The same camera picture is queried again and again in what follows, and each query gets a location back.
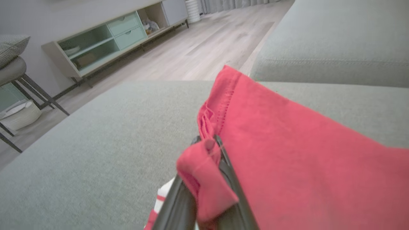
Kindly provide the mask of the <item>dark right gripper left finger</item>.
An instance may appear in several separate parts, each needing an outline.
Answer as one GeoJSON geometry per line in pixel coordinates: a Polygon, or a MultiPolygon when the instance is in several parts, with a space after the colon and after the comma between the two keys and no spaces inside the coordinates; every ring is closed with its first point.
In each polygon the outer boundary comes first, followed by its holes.
{"type": "Polygon", "coordinates": [[[183,179],[176,175],[153,230],[197,230],[196,201],[183,179]]]}

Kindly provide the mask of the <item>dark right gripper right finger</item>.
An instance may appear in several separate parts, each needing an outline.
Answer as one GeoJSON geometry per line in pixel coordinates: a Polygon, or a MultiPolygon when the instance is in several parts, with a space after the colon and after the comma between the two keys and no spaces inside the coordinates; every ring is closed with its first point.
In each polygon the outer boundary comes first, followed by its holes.
{"type": "Polygon", "coordinates": [[[219,170],[229,187],[239,201],[222,213],[217,219],[218,230],[259,230],[259,226],[250,208],[247,198],[233,169],[227,151],[219,136],[215,135],[217,145],[220,147],[221,160],[219,170]]]}

